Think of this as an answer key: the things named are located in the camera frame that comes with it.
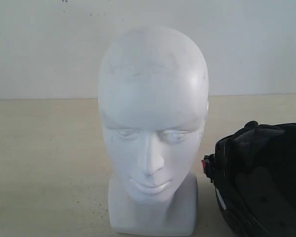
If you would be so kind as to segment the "black helmet with visor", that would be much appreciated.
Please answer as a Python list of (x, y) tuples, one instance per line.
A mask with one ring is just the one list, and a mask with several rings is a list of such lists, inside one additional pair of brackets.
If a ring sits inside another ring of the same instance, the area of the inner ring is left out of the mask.
[(296, 122), (250, 121), (202, 160), (238, 237), (296, 237)]

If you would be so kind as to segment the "white mannequin head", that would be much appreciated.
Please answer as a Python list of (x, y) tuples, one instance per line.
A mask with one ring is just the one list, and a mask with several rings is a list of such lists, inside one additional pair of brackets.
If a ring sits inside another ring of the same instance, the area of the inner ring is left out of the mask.
[(108, 211), (116, 232), (193, 233), (198, 186), (191, 169), (204, 134), (208, 93), (205, 58), (177, 30), (137, 27), (105, 52), (98, 108), (113, 166)]

